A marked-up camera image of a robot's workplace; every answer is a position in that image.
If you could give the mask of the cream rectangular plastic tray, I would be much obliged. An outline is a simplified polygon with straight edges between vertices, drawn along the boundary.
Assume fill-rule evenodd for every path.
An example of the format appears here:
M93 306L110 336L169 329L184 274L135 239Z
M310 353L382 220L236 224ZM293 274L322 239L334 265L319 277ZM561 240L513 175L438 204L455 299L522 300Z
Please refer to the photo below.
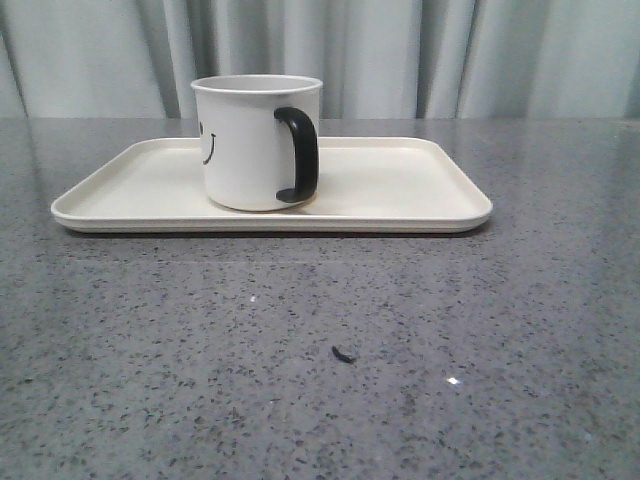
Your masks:
M491 200L436 143L322 137L317 194L276 212L241 212L205 194L195 138L158 138L118 154L51 205L74 231L455 233L485 223Z

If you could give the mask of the small black debris piece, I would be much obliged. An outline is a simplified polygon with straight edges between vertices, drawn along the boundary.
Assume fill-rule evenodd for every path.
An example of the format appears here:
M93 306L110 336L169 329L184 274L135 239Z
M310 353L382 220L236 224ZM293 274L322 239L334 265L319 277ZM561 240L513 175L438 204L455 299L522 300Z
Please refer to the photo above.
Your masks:
M339 360L340 362L343 362L343 363L346 363L346 364L354 364L355 361L356 361L355 357L341 352L336 346L332 346L331 347L331 352L332 352L333 356L337 360Z

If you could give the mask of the white smiley mug black handle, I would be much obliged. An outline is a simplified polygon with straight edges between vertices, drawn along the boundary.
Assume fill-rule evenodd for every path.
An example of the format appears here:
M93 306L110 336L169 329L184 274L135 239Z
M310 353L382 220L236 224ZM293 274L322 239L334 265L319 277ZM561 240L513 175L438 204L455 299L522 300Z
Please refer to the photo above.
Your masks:
M276 74L191 82L211 200L236 210L274 211L315 195L322 87L316 78Z

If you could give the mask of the pale grey pleated curtain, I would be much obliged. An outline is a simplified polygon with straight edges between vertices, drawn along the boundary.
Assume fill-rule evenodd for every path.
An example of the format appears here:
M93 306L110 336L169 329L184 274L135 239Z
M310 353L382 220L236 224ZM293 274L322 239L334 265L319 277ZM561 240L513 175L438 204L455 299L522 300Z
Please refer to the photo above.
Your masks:
M635 1L5 1L3 117L191 118L190 84L323 81L344 119L635 118Z

